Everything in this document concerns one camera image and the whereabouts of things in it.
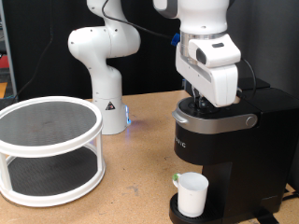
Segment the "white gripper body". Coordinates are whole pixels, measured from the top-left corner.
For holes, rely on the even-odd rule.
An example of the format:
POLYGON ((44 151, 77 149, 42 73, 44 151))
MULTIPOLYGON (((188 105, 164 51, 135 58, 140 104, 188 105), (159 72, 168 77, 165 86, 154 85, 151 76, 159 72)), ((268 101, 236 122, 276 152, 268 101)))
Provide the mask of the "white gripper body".
POLYGON ((188 63, 187 58, 180 53, 180 46, 177 46, 176 68, 215 107, 231 105, 235 101, 238 72, 234 64, 201 68, 188 63))

